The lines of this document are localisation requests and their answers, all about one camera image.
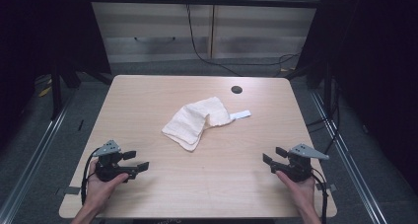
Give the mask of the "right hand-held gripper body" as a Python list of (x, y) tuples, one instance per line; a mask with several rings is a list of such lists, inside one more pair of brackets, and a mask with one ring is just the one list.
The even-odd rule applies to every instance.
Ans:
[(296, 145), (287, 152), (289, 164), (283, 167), (282, 172), (295, 183), (305, 181), (312, 175), (311, 158), (319, 160), (329, 159), (328, 155), (303, 143)]

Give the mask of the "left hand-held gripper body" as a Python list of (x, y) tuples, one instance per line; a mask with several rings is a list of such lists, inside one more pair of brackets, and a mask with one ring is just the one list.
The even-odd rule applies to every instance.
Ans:
[(118, 162), (123, 160), (122, 154), (121, 148), (114, 140), (109, 140), (93, 152), (93, 156), (99, 159), (95, 173), (102, 182), (109, 182), (120, 174), (127, 174), (129, 177), (131, 169), (118, 165)]

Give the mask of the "white printed muslin cloth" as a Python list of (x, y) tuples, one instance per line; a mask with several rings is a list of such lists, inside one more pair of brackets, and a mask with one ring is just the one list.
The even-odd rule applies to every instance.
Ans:
[(206, 129), (249, 116), (249, 110), (229, 113), (219, 98), (212, 97), (183, 106), (163, 127), (162, 132), (184, 150), (193, 152)]

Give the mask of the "person's left hand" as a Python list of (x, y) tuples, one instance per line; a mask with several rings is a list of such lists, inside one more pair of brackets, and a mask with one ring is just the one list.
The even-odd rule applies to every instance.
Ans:
[(105, 207), (108, 199), (114, 192), (117, 186), (121, 185), (128, 175), (123, 173), (116, 176), (109, 182), (101, 181), (96, 175), (96, 163), (94, 160), (90, 164), (88, 183), (87, 183), (87, 196), (83, 204), (83, 207), (93, 215), (99, 214)]

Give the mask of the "person's right hand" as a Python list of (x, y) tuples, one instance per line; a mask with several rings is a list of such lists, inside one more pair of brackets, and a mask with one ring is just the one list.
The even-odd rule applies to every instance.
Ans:
[(291, 197), (302, 217), (316, 216), (314, 208), (314, 179), (308, 178), (295, 183), (281, 171), (276, 173), (278, 179), (288, 188)]

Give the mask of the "yellow floor item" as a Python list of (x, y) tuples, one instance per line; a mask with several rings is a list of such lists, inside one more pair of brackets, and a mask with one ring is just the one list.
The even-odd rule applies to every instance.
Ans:
[(37, 94), (40, 98), (46, 96), (52, 89), (52, 80), (49, 79), (46, 81), (40, 90), (40, 92)]

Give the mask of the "black curtain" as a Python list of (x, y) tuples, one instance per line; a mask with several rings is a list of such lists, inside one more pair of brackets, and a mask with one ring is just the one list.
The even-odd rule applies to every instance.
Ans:
[(77, 74), (106, 83), (110, 66), (93, 6), (87, 0), (0, 0), (0, 151), (16, 134), (35, 79), (80, 85)]
[(418, 0), (320, 0), (297, 67), (330, 70), (383, 152), (418, 194)]

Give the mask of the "metal floor rail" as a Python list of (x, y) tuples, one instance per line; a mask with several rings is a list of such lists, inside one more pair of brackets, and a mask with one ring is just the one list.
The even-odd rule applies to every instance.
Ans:
[(320, 94), (317, 91), (312, 91), (311, 96), (313, 98), (316, 109), (325, 124), (327, 132), (333, 140), (334, 147), (338, 152), (357, 193), (359, 193), (359, 196), (372, 222), (374, 224), (388, 224), (379, 203), (367, 185), (362, 173), (360, 172), (353, 156), (351, 155), (345, 143), (345, 140), (337, 130), (336, 123), (331, 118), (331, 116), (326, 115), (323, 99), (321, 98)]
[(0, 224), (12, 224), (56, 133), (61, 127), (73, 99), (74, 95), (70, 95), (58, 111), (57, 116), (49, 123), (48, 128), (39, 141), (15, 187), (0, 208)]

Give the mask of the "black stand post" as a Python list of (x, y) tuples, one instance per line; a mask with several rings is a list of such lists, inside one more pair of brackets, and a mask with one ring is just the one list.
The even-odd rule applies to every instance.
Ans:
[(51, 89), (53, 100), (53, 110), (51, 119), (55, 120), (62, 110), (61, 80), (58, 66), (56, 63), (54, 63), (51, 66)]
[(324, 98), (323, 104), (327, 116), (331, 115), (331, 91), (332, 91), (332, 74), (329, 63), (326, 63), (324, 76)]

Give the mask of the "black horizontal frame bar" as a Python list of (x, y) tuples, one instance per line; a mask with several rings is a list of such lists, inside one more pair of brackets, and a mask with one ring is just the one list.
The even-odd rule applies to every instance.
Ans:
[(183, 4), (212, 6), (248, 6), (277, 8), (308, 8), (316, 9), (320, 1), (310, 0), (89, 0), (103, 3), (138, 3), (138, 4)]

